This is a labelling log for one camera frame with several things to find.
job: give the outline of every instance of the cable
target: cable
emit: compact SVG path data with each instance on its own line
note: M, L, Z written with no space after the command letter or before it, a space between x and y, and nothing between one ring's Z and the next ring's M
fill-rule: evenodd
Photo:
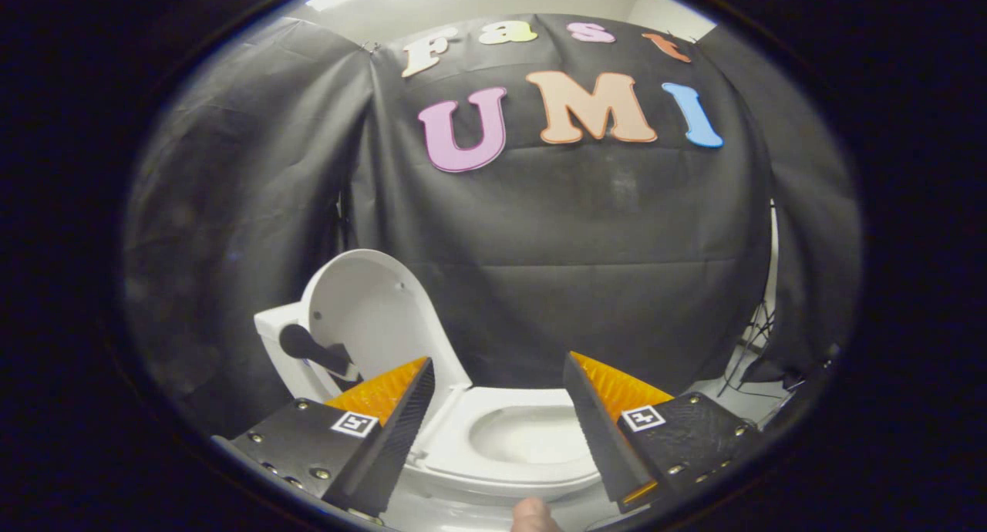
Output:
M765 322L764 322L764 324L761 325L761 327L758 327L758 325L756 324L757 317L758 317L758 315L761 314L761 310L762 309L764 310L764 321ZM736 374L737 370L739 370L740 363L743 362L744 357L747 356L747 352L748 352L748 350L750 350L751 343L754 343L754 339L762 338L762 336L763 336L764 342L765 342L765 345L764 346L765 347L768 346L768 342L771 340L771 336L770 336L770 333L767 333L767 335L766 335L766 332L768 332L769 329L772 327L772 325L774 325L774 322L775 322L775 311L771 311L771 313L768 313L768 303L767 303L767 301L761 300L761 303L758 304L756 310L754 311L754 318L753 318L753 320L751 320L747 324L747 328L751 328L751 332L754 332L755 329L756 329L756 332L754 332L753 335L751 335L750 338L747 339L747 342L744 343L743 352L740 353L740 357L737 357L736 364L733 365L733 371L730 372L729 376L727 376L726 370L723 370L723 387L722 388L719 388L719 392L718 392L718 394L716 394L716 398L719 398L720 396L723 396L723 392L725 392L726 391L726 387L729 386L730 388L733 388L733 390L736 390L737 392L742 392L745 395L771 396L771 398L774 398L774 399L783 399L783 398L780 398L780 396L761 395L761 394L754 394L754 392L740 391L740 388L734 387L733 384L730 384L730 380L733 380L733 376Z
M792 398L795 395L796 395L795 392L789 392L789 395L786 395L785 396L785 399L782 399L782 401L780 401L778 403L778 405L775 405L775 408L774 409L771 409L771 412L768 412L767 415L765 415L761 420L758 420L758 422L757 422L757 429L763 429L762 426L764 426L764 424L767 424L768 423L768 420L774 419L774 417L776 415L778 415L778 413L780 412L780 410L782 410L782 408L785 405L787 405L787 403L789 401L792 401Z
M726 384L726 387L731 388L731 390L738 392L738 394L743 395L754 395L754 396L769 396L771 399L785 399L783 396L768 395L768 394L756 394L755 392L745 392L741 388L736 387L733 384Z

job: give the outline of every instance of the black backdrop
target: black backdrop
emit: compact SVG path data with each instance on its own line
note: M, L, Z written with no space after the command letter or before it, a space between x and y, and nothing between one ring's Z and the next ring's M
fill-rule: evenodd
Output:
M150 114L142 92L256 1L8 4L17 25L7 32L5 118L20 125L7 157L5 251L22 333L7 352L6 439L24 472L12 476L6 514L18 528L292 528L180 448L176 422L137 401L95 325L112 293L123 169ZM953 391L977 383L978 359L963 345L967 315L982 313L968 288L973 250L958 248L980 229L962 125L971 12L965 0L727 1L844 92L825 104L861 159L873 248L853 338L861 348L808 423L826 433L804 430L782 465L696 526L976 528L966 466L975 457L962 429L974 422L963 403L972 391ZM852 52L867 62L848 64Z
M505 19L529 22L539 38L478 42L480 27ZM253 314L300 299L308 277L343 248L388 252L416 273L477 386L560 388L568 350L673 395L723 374L767 279L767 130L701 48L666 36L691 58L681 62L641 37L655 31L606 19L595 22L615 43L581 42L565 26L583 19L449 22L459 34L440 64L410 78L401 77L402 49L434 30L370 54L312 23L279 19L237 38L190 80L138 170L126 288L151 375L204 433L239 435L287 401ZM545 144L545 108L525 82L545 69L585 89L603 72L631 76L659 138ZM698 90L725 144L685 139L664 82ZM435 169L417 113L448 99L466 104L490 86L508 91L504 151L468 173ZM799 104L789 90L777 96ZM480 141L473 110L452 119L459 145ZM825 134L817 127L800 125L803 135ZM796 214L825 212L833 196L849 203L832 221L797 226L847 252L850 264L826 269L850 283L821 308L793 308L842 314L856 297L861 248L848 162L838 153L829 166L795 157L805 182L775 187L780 201L788 208L799 198ZM792 166L781 160L779 171ZM804 259L786 258L785 268ZM818 301L801 276L792 282L794 295ZM834 335L798 324L801 335Z
M856 164L848 163L826 116L803 101L799 85L742 36L721 25L699 45L750 107L771 160L779 237L775 325L744 379L797 379L850 338L866 247Z

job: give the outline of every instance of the white toilet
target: white toilet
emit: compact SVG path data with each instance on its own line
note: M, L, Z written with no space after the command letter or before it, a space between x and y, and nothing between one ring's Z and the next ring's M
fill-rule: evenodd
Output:
M422 284L383 252L339 255L316 272L299 303L263 311L254 322L296 398L324 402L341 391L324 368L281 350L286 325L302 325L319 345L343 343L355 364L341 376L349 381L357 371L369 380L422 356L433 359L435 394L401 480L423 496L509 505L598 490L590 489L600 476L568 393L474 388Z

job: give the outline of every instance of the floor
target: floor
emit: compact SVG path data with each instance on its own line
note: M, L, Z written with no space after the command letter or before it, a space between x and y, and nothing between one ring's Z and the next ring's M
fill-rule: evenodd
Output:
M733 386L723 388L726 384L726 377L719 377L716 380L705 380L696 382L690 392L701 392L713 401L719 403L724 409L740 416L741 419L750 419L757 423L758 427L764 427L779 408L789 393L785 391L780 382L770 382L765 384L741 384L740 377L743 376L744 369L754 362L757 355L748 350L744 352L742 346L737 346L733 352L730 363L726 365L726 374L733 374L729 384Z

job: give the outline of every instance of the black flush lever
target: black flush lever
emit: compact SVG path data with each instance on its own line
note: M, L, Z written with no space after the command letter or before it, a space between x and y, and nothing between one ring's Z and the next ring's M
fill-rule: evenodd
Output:
M345 377L349 370L349 357L342 343L332 343L328 347L319 345L308 329L297 324L286 325L281 331L281 349L292 359L307 359L329 370L332 374Z

